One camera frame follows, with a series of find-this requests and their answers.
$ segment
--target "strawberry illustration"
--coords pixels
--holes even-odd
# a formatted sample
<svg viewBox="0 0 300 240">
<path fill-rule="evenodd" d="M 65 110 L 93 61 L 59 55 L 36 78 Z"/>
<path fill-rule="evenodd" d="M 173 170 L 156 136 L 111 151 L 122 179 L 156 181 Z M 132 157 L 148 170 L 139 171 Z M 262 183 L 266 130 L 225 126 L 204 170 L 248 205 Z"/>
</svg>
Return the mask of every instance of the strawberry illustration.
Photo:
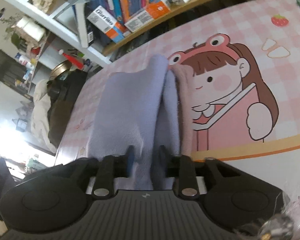
<svg viewBox="0 0 300 240">
<path fill-rule="evenodd" d="M 276 14 L 271 18 L 272 23 L 278 27 L 287 26 L 289 21 L 286 17 L 281 16 L 280 14 Z"/>
</svg>

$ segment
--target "orange and white box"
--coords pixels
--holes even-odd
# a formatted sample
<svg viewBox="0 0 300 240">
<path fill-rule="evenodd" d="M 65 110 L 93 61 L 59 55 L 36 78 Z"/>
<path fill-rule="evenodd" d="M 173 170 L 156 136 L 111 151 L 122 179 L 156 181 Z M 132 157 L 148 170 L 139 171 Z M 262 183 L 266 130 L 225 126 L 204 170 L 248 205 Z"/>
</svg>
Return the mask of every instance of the orange and white box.
<svg viewBox="0 0 300 240">
<path fill-rule="evenodd" d="M 115 43 L 123 40 L 131 33 L 102 6 L 98 6 L 87 19 Z"/>
<path fill-rule="evenodd" d="M 141 28 L 143 25 L 157 19 L 158 17 L 170 11 L 170 3 L 168 0 L 155 0 L 149 3 L 146 7 L 137 11 L 125 26 L 132 32 Z"/>
</svg>

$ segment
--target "silver rivet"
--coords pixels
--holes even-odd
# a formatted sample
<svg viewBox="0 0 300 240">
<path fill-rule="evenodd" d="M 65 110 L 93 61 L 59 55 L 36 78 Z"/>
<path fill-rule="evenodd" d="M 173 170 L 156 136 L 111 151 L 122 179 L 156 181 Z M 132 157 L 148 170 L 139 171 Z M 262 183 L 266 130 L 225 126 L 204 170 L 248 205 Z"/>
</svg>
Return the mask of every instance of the silver rivet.
<svg viewBox="0 0 300 240">
<path fill-rule="evenodd" d="M 97 188 L 93 193 L 96 196 L 105 197 L 109 194 L 109 190 L 107 190 L 106 188 Z"/>
<path fill-rule="evenodd" d="M 194 188 L 189 188 L 189 187 L 187 187 L 187 188 L 184 188 L 184 189 L 181 191 L 181 193 L 182 193 L 183 195 L 185 195 L 185 196 L 192 197 L 192 196 L 197 195 L 198 192 L 197 192 Z"/>
</svg>

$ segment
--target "lavender fabric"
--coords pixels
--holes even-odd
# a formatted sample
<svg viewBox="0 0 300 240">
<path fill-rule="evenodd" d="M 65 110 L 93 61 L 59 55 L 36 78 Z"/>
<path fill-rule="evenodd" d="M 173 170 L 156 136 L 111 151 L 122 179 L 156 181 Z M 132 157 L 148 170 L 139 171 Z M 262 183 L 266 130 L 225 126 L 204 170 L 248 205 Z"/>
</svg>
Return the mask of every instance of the lavender fabric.
<svg viewBox="0 0 300 240">
<path fill-rule="evenodd" d="M 129 145 L 135 147 L 131 176 L 116 179 L 116 188 L 171 188 L 158 154 L 160 145 L 179 154 L 178 95 L 175 76 L 161 55 L 151 57 L 140 72 L 112 75 L 102 93 L 88 157 L 123 155 Z"/>
</svg>

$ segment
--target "pink headband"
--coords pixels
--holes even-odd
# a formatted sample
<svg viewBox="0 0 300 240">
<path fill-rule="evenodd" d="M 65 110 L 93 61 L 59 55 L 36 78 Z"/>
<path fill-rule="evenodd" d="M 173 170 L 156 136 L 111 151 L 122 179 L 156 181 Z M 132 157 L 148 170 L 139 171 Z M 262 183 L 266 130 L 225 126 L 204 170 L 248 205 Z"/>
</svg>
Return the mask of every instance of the pink headband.
<svg viewBox="0 0 300 240">
<path fill-rule="evenodd" d="M 225 34 L 215 34 L 207 39 L 206 45 L 196 48 L 188 53 L 184 53 L 183 51 L 178 51 L 173 53 L 169 58 L 169 65 L 174 65 L 175 63 L 181 64 L 187 58 L 190 58 L 198 53 L 203 53 L 207 51 L 219 51 L 229 55 L 235 61 L 237 61 L 240 56 L 231 48 L 227 47 L 230 43 L 230 38 Z"/>
</svg>

